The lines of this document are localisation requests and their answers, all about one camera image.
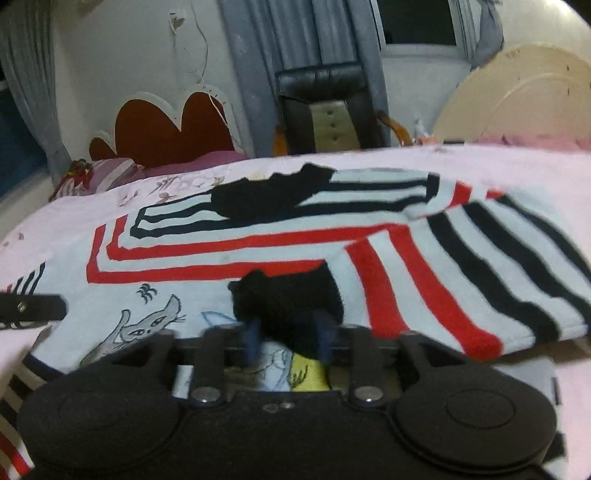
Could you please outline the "magenta pillow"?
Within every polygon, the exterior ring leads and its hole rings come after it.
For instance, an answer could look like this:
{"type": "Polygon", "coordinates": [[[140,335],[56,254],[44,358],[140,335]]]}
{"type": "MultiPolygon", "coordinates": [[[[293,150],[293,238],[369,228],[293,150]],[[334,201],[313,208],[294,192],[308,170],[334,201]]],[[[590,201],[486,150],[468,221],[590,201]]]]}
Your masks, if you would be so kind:
{"type": "Polygon", "coordinates": [[[228,165],[246,160],[247,157],[236,151],[214,151],[198,157],[186,163],[171,163],[153,168],[145,168],[139,171],[135,179],[146,179],[164,175],[177,175],[183,173],[197,172],[214,167],[228,165]]]}

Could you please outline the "cream round headboard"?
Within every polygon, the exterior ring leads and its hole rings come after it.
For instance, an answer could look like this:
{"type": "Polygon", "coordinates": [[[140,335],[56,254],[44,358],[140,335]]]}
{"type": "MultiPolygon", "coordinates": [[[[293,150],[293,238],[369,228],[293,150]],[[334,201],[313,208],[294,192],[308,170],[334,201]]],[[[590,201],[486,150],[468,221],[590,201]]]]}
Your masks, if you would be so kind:
{"type": "Polygon", "coordinates": [[[462,82],[437,118],[439,140],[590,135],[590,64],[549,44],[503,51],[462,82]]]}

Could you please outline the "pink blanket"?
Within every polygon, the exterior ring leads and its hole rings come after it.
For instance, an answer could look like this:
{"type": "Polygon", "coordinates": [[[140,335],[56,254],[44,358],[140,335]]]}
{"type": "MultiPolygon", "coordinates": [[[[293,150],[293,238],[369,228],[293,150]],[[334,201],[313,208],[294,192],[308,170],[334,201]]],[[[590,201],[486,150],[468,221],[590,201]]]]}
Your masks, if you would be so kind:
{"type": "Polygon", "coordinates": [[[554,135],[490,135],[479,137],[476,143],[561,152],[590,151],[589,137],[576,139],[554,135]]]}

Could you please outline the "striped red black white sweater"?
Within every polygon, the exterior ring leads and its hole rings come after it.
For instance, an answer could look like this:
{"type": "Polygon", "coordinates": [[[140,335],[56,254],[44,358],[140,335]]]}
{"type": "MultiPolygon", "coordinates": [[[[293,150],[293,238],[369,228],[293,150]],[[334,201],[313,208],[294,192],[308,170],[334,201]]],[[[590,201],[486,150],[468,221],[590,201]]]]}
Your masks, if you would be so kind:
{"type": "Polygon", "coordinates": [[[590,265],[537,197],[435,173],[305,165],[126,213],[12,284],[68,312],[35,359],[60,372],[162,331],[322,303],[493,360],[590,330],[590,265]]]}

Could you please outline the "striped pink pillow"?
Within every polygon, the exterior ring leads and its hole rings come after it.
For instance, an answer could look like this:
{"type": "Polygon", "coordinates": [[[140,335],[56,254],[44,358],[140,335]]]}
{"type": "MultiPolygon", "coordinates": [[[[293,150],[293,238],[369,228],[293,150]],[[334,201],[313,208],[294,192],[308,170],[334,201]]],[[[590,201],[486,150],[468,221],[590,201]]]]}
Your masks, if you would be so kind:
{"type": "Polygon", "coordinates": [[[67,196],[89,196],[121,186],[142,172],[131,159],[112,158],[98,161],[73,161],[49,201],[67,196]]]}

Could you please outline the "dark window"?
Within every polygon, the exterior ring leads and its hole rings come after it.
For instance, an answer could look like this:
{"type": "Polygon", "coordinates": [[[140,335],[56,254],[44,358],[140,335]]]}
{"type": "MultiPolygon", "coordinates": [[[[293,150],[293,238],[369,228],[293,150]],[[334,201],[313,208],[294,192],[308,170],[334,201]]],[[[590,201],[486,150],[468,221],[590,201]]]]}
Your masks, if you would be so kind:
{"type": "Polygon", "coordinates": [[[388,45],[456,46],[448,0],[378,0],[388,45]]]}

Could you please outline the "red heart-shaped headboard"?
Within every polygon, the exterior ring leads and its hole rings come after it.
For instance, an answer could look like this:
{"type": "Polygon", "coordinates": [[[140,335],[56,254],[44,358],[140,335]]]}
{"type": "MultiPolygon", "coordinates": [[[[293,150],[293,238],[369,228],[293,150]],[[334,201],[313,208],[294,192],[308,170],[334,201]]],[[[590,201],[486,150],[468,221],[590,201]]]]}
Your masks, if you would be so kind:
{"type": "Polygon", "coordinates": [[[120,107],[112,131],[96,134],[88,147],[93,161],[125,158],[145,168],[240,150],[231,105],[213,87],[184,94],[177,107],[154,94],[138,93],[120,107]]]}

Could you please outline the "grey left window curtain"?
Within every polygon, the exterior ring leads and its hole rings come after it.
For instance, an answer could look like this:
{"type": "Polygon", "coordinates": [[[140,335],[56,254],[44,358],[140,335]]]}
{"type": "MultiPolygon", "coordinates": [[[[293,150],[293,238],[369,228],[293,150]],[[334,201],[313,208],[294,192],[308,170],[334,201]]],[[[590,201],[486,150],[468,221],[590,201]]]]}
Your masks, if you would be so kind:
{"type": "Polygon", "coordinates": [[[57,184],[71,158],[58,119],[50,1],[12,1],[1,11],[1,65],[21,118],[57,184]]]}

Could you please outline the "black leather chair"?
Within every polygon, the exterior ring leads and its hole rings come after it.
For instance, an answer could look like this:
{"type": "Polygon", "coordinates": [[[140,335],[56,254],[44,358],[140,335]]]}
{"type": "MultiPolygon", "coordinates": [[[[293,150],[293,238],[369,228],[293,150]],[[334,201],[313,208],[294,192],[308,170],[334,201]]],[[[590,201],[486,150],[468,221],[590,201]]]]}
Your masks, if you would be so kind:
{"type": "Polygon", "coordinates": [[[359,63],[283,70],[276,74],[276,94],[291,155],[386,146],[367,76],[359,63]]]}

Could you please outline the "pink floral bed sheet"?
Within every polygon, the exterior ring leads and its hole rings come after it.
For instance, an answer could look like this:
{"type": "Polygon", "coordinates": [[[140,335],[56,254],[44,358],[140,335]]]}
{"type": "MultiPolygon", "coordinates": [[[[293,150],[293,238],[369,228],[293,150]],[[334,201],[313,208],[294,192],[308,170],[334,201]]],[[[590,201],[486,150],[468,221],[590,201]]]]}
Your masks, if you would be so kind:
{"type": "MultiPolygon", "coordinates": [[[[59,295],[12,284],[126,213],[310,164],[435,173],[537,197],[590,265],[588,155],[439,145],[245,160],[55,201],[4,242],[1,294],[59,295]]],[[[553,354],[590,330],[478,360],[414,330],[382,338],[322,303],[300,312],[252,298],[246,310],[245,319],[187,337],[162,331],[68,372],[33,355],[62,320],[1,322],[2,477],[564,477],[567,409],[553,354]],[[331,364],[318,361],[315,310],[338,323],[331,364]],[[245,367],[242,325],[256,319],[262,351],[245,367]]]]}

